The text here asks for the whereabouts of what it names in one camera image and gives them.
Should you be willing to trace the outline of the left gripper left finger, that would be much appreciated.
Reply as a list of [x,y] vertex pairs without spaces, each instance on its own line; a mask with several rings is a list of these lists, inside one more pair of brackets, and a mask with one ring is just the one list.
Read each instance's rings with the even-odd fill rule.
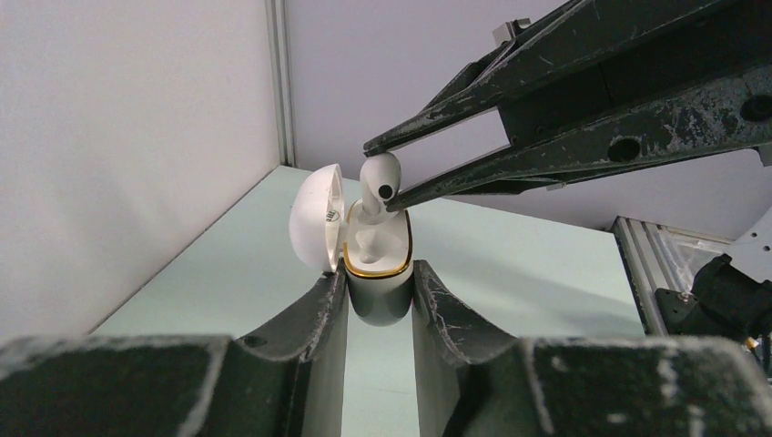
[[27,337],[1,348],[4,436],[338,436],[343,269],[252,332]]

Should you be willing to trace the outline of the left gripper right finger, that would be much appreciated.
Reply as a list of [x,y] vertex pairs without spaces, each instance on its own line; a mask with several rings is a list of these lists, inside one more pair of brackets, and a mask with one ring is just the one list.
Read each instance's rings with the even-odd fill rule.
[[771,388],[717,337],[516,338],[413,271],[423,436],[768,436]]

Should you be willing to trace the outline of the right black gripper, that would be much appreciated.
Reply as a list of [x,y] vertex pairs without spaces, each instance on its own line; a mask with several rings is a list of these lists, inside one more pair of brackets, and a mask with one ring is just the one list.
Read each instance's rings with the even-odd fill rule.
[[497,107],[504,132],[521,147],[561,127],[709,82],[521,149],[500,148],[404,189],[388,208],[452,195],[520,194],[770,145],[771,116],[752,120],[747,110],[770,96],[771,65],[733,72],[771,57],[771,4],[727,5],[609,0],[559,6],[465,66],[416,115],[367,141],[364,155],[405,147],[504,100]]

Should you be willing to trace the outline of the white earbud charging case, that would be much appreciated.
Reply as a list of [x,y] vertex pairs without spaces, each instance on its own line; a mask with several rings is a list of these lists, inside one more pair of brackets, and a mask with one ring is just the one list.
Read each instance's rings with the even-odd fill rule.
[[411,306],[411,218],[403,210],[379,224],[365,222],[363,201],[350,207],[340,166],[328,165],[301,184],[289,214],[296,256],[324,273],[343,268],[357,316],[376,327],[401,320]]

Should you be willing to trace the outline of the white earbud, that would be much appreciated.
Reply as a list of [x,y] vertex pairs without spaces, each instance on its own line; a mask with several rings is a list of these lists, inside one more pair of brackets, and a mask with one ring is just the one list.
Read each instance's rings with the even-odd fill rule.
[[377,225],[391,219],[396,212],[386,208],[386,202],[399,191],[401,164],[392,153],[367,158],[361,167],[362,221]]

